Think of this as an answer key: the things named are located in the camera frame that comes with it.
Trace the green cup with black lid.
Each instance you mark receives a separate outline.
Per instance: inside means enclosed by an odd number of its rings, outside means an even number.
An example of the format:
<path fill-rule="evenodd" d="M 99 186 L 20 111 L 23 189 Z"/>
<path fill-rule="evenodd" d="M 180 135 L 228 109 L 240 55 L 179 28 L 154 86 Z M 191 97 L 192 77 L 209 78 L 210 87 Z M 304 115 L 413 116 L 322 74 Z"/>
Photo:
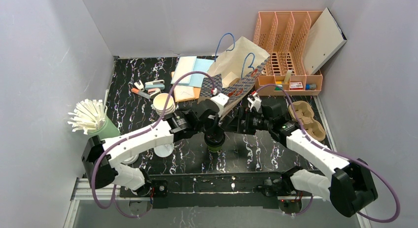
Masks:
<path fill-rule="evenodd" d="M 211 134 L 205 134 L 204 141 L 210 152 L 218 152 L 221 150 L 222 145 L 225 142 L 225 133 L 222 130 L 218 130 Z"/>

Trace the stack of white paper cups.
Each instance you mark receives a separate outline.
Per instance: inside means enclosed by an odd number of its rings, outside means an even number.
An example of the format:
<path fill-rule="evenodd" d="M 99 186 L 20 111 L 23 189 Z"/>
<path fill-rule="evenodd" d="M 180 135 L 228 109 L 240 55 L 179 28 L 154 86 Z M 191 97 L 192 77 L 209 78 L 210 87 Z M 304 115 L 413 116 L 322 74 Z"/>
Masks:
<path fill-rule="evenodd" d="M 167 115 L 175 111 L 173 97 L 168 93 L 161 93 L 153 99 L 153 108 L 158 115 Z"/>

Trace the blue checkered paper bag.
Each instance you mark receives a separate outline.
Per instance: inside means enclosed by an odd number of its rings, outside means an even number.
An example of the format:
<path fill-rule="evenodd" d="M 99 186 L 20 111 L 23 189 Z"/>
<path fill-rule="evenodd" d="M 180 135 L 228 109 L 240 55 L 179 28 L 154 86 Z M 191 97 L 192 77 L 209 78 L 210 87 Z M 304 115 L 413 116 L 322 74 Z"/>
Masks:
<path fill-rule="evenodd" d="M 269 60 L 266 50 L 245 37 L 240 37 L 217 56 L 207 74 L 214 80 L 218 92 L 229 98 L 222 117 L 254 87 Z"/>

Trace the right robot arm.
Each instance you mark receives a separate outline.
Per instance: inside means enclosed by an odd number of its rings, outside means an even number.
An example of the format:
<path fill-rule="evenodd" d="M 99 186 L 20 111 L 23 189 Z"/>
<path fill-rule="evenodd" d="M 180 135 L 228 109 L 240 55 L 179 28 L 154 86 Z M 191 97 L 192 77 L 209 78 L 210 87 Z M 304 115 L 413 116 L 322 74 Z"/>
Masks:
<path fill-rule="evenodd" d="M 290 120 L 278 106 L 261 106 L 261 112 L 240 107 L 225 116 L 221 127 L 226 132 L 254 134 L 268 131 L 271 137 L 310 161 L 321 173 L 294 166 L 281 178 L 268 180 L 257 189 L 266 195 L 307 191 L 330 201 L 343 216 L 351 217 L 378 198 L 371 172 L 362 164 L 343 159 L 323 149 L 315 139 L 307 139 L 299 123 Z"/>

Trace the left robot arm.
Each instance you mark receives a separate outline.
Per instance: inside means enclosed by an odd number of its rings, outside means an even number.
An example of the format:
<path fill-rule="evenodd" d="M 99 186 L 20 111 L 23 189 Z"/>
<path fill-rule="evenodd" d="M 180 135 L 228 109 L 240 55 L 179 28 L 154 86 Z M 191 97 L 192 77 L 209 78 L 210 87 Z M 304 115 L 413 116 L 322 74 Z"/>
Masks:
<path fill-rule="evenodd" d="M 110 184 L 131 190 L 151 185 L 144 169 L 132 168 L 122 162 L 158 146 L 189 139 L 200 132 L 213 132 L 226 108 L 228 97 L 219 94 L 205 99 L 186 111 L 175 111 L 147 127 L 113 138 L 93 136 L 88 140 L 82 163 L 91 188 Z"/>

